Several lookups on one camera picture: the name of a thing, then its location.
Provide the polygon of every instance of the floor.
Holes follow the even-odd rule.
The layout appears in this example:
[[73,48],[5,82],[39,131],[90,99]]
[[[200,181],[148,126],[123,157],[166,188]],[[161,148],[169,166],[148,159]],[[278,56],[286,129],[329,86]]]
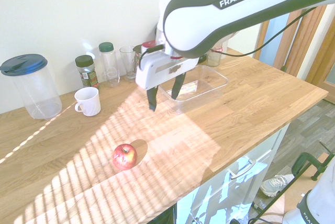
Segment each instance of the floor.
[[[292,165],[302,152],[308,152],[319,158],[322,153],[327,152],[319,143],[320,141],[328,149],[335,150],[335,105],[325,100],[290,124],[265,180],[277,174],[291,173]],[[254,200],[261,208],[264,208],[270,201],[271,198],[266,197],[260,190]],[[257,214],[254,209],[250,209],[250,218]]]

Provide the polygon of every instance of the red apple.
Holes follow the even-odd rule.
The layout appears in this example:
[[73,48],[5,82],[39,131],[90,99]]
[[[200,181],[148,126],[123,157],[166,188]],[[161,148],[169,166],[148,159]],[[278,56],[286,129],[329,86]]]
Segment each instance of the red apple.
[[130,144],[121,144],[113,152],[113,164],[120,170],[128,170],[135,166],[137,151]]

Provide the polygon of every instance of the shoe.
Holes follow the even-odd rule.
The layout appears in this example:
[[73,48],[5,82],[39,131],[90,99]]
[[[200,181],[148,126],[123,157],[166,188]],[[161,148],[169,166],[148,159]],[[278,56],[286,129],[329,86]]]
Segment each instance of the shoe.
[[283,190],[288,183],[294,179],[293,174],[276,175],[261,185],[262,192],[268,197],[274,197],[276,194]]

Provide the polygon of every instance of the spice jar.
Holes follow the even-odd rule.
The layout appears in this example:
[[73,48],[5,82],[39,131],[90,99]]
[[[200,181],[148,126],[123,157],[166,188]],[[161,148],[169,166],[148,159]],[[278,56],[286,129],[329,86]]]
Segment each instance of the spice jar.
[[99,82],[95,72],[93,58],[90,55],[81,55],[75,59],[84,87],[99,89]]

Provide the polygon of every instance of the black cable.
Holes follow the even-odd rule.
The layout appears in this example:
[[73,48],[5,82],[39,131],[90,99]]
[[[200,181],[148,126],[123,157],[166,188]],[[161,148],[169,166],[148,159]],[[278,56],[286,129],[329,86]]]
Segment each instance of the black cable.
[[291,26],[292,24],[294,24],[296,21],[298,21],[300,18],[302,18],[303,16],[307,15],[309,12],[311,12],[312,10],[314,10],[315,8],[310,8],[307,11],[303,12],[300,16],[298,16],[297,18],[295,18],[293,21],[291,21],[288,25],[286,25],[281,31],[279,31],[277,34],[275,34],[272,38],[270,38],[265,44],[263,44],[262,46],[260,46],[258,49],[255,49],[254,51],[251,51],[247,54],[242,54],[242,55],[233,55],[233,54],[228,54],[228,53],[223,53],[220,51],[216,51],[216,50],[210,50],[211,52],[216,52],[216,53],[220,53],[222,55],[229,55],[231,57],[245,57],[246,55],[250,55],[250,54],[254,54],[255,52],[263,49],[266,45],[268,45],[273,39],[275,39],[277,36],[279,36],[281,33],[283,33],[289,26]]
[[157,46],[155,46],[155,47],[148,48],[148,49],[141,55],[141,57],[140,57],[140,59],[139,59],[139,63],[138,63],[138,68],[140,68],[140,70],[142,70],[142,68],[141,68],[141,61],[142,61],[142,58],[143,58],[143,56],[144,56],[145,54],[147,54],[147,53],[153,53],[153,52],[155,52],[155,51],[159,51],[159,50],[162,50],[162,49],[164,49],[164,45],[163,45],[163,44],[159,44],[159,45],[157,45]]
[[268,222],[267,220],[264,220],[264,219],[261,219],[261,218],[252,218],[252,219],[250,219],[250,220],[248,221],[248,224],[250,224],[250,222],[251,222],[252,220],[261,220],[261,221],[264,221],[265,223],[273,224],[272,222]]

